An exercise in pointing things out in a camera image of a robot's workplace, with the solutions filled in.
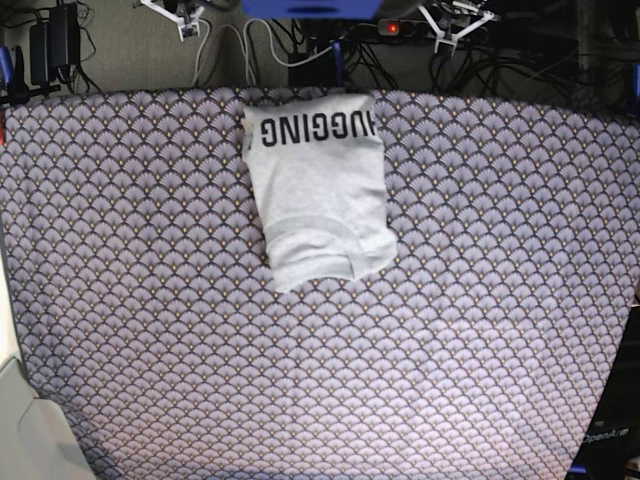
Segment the light grey T-shirt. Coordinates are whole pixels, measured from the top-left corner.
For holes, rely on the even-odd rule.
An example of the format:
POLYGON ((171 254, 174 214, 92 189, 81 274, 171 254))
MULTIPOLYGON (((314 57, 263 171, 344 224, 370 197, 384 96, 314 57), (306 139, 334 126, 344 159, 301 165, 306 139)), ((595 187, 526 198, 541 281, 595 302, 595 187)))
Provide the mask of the light grey T-shirt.
POLYGON ((385 148, 369 94, 248 106, 242 157, 277 292, 391 264, 385 148))

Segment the fan-patterned purple tablecloth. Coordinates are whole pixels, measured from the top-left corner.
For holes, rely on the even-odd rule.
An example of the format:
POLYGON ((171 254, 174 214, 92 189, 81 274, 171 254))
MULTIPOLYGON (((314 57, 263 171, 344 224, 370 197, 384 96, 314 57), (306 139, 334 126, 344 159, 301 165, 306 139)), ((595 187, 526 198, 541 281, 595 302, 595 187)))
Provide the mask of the fan-patterned purple tablecloth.
POLYGON ((561 479, 639 280, 639 126, 378 91, 399 245, 279 294, 247 106, 318 88, 4 113, 22 357, 104 479, 561 479))

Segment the black power adapter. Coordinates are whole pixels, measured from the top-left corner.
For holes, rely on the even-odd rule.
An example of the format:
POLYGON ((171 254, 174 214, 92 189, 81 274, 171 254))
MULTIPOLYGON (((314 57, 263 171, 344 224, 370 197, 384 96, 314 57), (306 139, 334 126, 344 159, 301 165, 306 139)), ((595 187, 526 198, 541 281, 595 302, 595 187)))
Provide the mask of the black power adapter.
POLYGON ((34 85, 69 84, 80 64, 78 3, 59 3, 29 29, 30 74, 34 85))

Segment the white plastic bin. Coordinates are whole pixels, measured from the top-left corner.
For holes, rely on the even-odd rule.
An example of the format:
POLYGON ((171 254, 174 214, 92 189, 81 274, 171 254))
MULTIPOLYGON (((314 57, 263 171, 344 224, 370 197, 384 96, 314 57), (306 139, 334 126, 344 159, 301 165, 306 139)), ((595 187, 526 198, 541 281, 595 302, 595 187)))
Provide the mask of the white plastic bin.
POLYGON ((94 477, 61 407, 36 395, 15 358, 1 369, 1 477, 94 477))

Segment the black OpenArm box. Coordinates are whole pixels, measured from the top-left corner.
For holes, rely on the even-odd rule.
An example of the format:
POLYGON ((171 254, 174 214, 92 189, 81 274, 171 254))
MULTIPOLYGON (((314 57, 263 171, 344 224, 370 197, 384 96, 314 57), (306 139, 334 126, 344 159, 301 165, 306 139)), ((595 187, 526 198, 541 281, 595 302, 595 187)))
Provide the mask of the black OpenArm box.
POLYGON ((639 477, 639 308, 629 319, 568 479, 639 477))

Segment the black power strip red switch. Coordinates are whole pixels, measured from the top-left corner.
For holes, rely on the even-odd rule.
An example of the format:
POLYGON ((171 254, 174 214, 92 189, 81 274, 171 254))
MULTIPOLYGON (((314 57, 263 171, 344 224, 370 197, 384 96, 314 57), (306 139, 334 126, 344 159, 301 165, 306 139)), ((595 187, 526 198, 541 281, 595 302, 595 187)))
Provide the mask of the black power strip red switch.
POLYGON ((377 20, 374 25, 378 33, 383 37, 391 37, 407 40, 434 40, 437 38, 462 41, 470 38, 476 31, 484 28, 490 22, 484 18, 473 17, 453 19, 450 22, 436 22, 436 30, 425 19, 388 19, 377 20))

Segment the blue mount plate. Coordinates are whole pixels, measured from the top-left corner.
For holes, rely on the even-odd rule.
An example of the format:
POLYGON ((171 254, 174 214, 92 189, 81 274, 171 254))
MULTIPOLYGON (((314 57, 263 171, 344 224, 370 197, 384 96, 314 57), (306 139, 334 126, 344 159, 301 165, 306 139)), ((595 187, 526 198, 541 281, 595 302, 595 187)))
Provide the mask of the blue mount plate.
POLYGON ((381 0, 242 0, 244 12, 260 19, 371 19, 381 0))

